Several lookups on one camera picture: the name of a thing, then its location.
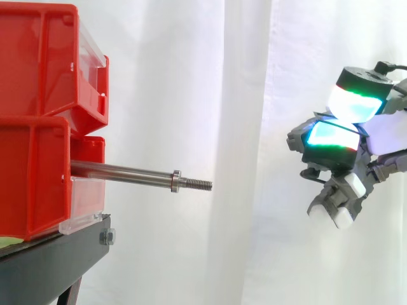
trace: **black cable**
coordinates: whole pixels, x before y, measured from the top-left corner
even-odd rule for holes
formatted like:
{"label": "black cable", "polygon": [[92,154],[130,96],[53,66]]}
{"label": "black cable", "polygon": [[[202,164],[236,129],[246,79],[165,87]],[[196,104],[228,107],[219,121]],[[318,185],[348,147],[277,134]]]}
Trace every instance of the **black cable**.
{"label": "black cable", "polygon": [[407,65],[396,65],[396,69],[407,70]]}
{"label": "black cable", "polygon": [[326,181],[324,181],[322,179],[318,179],[314,175],[310,175],[309,168],[307,168],[306,170],[301,171],[300,176],[303,177],[304,179],[311,180],[311,181],[314,181],[314,182],[318,182],[318,183],[322,183],[322,184],[326,183]]}

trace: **white curtain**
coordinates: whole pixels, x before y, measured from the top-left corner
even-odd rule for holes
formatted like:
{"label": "white curtain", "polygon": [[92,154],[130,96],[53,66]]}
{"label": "white curtain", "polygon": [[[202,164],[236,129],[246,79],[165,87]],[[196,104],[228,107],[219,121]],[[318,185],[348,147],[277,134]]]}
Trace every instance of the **white curtain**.
{"label": "white curtain", "polygon": [[179,194],[108,182],[116,244],[79,305],[240,303],[270,2],[73,1],[110,59],[106,162],[214,181]]}
{"label": "white curtain", "polygon": [[79,305],[405,304],[403,176],[350,230],[321,232],[306,215],[321,186],[285,140],[344,65],[407,63],[406,4],[73,3],[111,61],[106,161],[214,180],[177,195],[108,182],[117,240]]}
{"label": "white curtain", "polygon": [[405,11],[405,1],[273,1],[242,304],[406,304],[403,174],[375,187],[349,230],[321,231],[306,215],[321,185],[299,177],[306,166],[285,143],[325,109],[343,66],[407,63]]}

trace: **red plastic crate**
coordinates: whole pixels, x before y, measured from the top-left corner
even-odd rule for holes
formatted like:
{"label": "red plastic crate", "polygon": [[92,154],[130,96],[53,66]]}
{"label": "red plastic crate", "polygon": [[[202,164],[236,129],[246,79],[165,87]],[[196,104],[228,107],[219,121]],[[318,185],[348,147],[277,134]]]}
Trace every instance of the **red plastic crate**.
{"label": "red plastic crate", "polygon": [[71,216],[71,156],[104,162],[104,139],[64,118],[0,116],[0,236],[30,240]]}
{"label": "red plastic crate", "polygon": [[0,115],[62,116],[72,133],[107,125],[109,60],[70,4],[0,2]]}

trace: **white finger pad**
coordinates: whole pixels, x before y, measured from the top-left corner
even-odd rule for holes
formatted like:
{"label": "white finger pad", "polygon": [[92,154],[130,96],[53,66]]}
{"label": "white finger pad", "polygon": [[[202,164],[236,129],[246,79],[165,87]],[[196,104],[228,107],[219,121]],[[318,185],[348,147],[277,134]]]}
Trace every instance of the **white finger pad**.
{"label": "white finger pad", "polygon": [[358,198],[363,197],[366,194],[365,186],[355,173],[346,175],[345,181],[347,182],[347,184],[349,184]]}
{"label": "white finger pad", "polygon": [[340,207],[338,209],[338,213],[336,213],[333,221],[335,222],[337,228],[341,230],[347,229],[354,223],[354,220],[350,215],[348,209],[344,207]]}

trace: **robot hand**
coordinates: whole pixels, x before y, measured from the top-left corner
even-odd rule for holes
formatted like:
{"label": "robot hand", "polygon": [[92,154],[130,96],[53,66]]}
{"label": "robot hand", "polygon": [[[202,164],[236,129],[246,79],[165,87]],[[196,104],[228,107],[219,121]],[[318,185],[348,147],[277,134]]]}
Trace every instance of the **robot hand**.
{"label": "robot hand", "polygon": [[[377,128],[375,124],[360,124],[377,114],[384,116],[384,114],[403,111],[407,105],[407,80],[394,86],[385,77],[385,74],[391,71],[384,69],[383,65],[384,67],[394,66],[379,62],[373,71],[345,68],[337,82],[337,86],[341,86],[342,90],[359,86],[359,92],[361,87],[368,89],[368,92],[374,92],[371,95],[360,95],[365,100],[356,100],[355,109],[363,111],[363,107],[370,108],[368,115],[362,114],[364,118],[360,116],[360,113],[352,113],[352,109],[341,111],[340,105],[330,103],[329,108],[332,113],[330,111],[323,114],[315,113],[314,118],[297,126],[287,135],[290,150],[302,153],[302,161],[308,165],[308,168],[300,175],[308,180],[324,184],[321,193],[311,202],[307,214],[311,218],[318,217],[320,214],[328,214],[339,229],[345,229],[355,221],[362,210],[363,200],[372,193],[374,184],[385,181],[391,173],[407,171],[407,150],[404,150],[407,141],[403,141],[403,145],[405,145],[403,150],[391,151],[379,156],[376,161],[371,161],[372,151],[378,150],[377,140],[375,140],[376,130],[381,129]],[[359,78],[363,78],[364,84],[357,84],[361,81]],[[397,93],[397,96],[383,100],[384,96],[389,95],[391,89]],[[381,102],[378,103],[376,99],[379,99],[376,97],[380,90],[382,97]],[[351,96],[341,93],[341,98],[344,99],[341,99],[340,102],[348,104],[348,107],[352,107],[350,103],[355,102],[349,101],[355,98],[354,93]],[[377,103],[376,108],[371,106],[374,103]],[[344,117],[346,113],[350,113],[353,120],[357,121],[346,121],[347,118]],[[386,117],[391,120],[392,116],[387,115]],[[388,150],[389,147],[379,149],[379,151]],[[331,171],[331,178],[328,181],[319,179],[321,171]]]}

